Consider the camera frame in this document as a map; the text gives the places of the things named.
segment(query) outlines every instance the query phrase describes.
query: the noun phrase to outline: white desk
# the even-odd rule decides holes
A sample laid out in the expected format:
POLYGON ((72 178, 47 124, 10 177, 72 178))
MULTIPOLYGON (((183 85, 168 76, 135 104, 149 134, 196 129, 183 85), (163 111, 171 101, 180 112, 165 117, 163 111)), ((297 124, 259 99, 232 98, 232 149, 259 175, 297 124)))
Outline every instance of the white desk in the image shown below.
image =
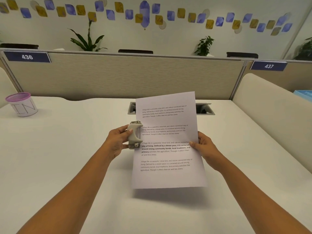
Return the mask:
MULTIPOLYGON (((15 233, 60 191, 106 139, 135 120, 134 99, 33 97, 38 113, 0 109, 0 233, 15 233)), ((209 102, 198 129, 256 185, 312 230, 312 174, 232 101, 209 102)), ((223 177, 206 163, 208 188, 132 190, 133 151, 111 163, 81 233, 253 233, 223 177)))

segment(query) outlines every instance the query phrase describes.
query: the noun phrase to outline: white sheet of paper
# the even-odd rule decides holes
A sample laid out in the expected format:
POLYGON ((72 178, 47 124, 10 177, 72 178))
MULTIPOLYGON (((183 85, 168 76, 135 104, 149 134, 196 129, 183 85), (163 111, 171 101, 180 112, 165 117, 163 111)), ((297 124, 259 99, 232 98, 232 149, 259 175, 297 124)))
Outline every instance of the white sheet of paper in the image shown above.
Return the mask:
POLYGON ((141 121, 140 148, 135 149, 132 188, 205 187, 198 141, 195 92, 136 99, 141 121))

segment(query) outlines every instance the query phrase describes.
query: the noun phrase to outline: desk surface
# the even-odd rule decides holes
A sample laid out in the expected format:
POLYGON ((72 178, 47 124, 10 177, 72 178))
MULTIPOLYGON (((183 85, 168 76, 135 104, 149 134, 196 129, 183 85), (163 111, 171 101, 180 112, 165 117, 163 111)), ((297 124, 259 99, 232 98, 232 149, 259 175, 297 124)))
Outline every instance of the desk surface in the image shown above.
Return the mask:
MULTIPOLYGON (((0 233, 15 233, 84 166, 109 130, 135 120, 133 99, 33 97, 38 113, 0 109, 0 233)), ((312 174, 229 100, 209 102, 198 129, 279 205, 312 230, 312 174)), ((207 188, 131 189, 133 151, 111 163, 81 233, 253 233, 223 177, 207 188)))

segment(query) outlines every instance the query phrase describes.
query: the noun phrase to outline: person's left hand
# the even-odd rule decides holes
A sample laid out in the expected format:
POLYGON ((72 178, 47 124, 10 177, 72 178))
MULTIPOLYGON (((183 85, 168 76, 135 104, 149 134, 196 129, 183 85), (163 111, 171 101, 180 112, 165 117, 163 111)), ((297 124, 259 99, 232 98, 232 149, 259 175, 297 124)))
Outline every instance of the person's left hand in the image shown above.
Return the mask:
POLYGON ((123 144, 128 141, 128 136, 132 134, 133 130, 127 130, 128 125, 119 127, 117 129, 111 130, 108 136, 101 146, 106 152, 111 160, 117 157, 122 149, 127 149, 128 145, 123 144))

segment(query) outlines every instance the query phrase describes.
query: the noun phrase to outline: green potted plant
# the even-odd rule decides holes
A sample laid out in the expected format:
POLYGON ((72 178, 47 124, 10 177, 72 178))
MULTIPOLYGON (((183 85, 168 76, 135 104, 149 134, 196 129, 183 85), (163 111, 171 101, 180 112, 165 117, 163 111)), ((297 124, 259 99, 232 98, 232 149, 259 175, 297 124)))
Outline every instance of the green potted plant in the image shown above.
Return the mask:
POLYGON ((312 61, 312 37, 306 40, 309 41, 300 47, 298 55, 294 57, 295 60, 312 61))
POLYGON ((197 45, 199 46, 194 53, 197 53, 198 56, 207 56, 209 54, 209 49, 213 44, 214 39, 210 36, 206 36, 205 38, 200 40, 200 43, 197 45))
POLYGON ((96 45, 97 45, 97 44, 99 43, 99 41, 104 37, 104 35, 99 36, 99 37, 96 39, 95 43, 93 44, 93 43, 92 43, 92 40, 91 40, 91 38, 90 38, 90 26, 91 26, 91 23, 92 23, 92 21, 89 21, 88 43, 87 43, 87 41, 86 41, 80 34, 77 34, 77 33, 76 33, 75 31, 73 31, 72 29, 69 29, 69 30, 73 31, 73 32, 76 34, 76 36, 77 36, 77 37, 80 39, 80 41, 81 41, 81 43, 80 43, 78 40, 71 38, 71 42, 77 44, 77 45, 78 45, 79 47, 81 47, 81 49, 84 50, 84 51, 93 52, 93 49, 96 48, 96 45))

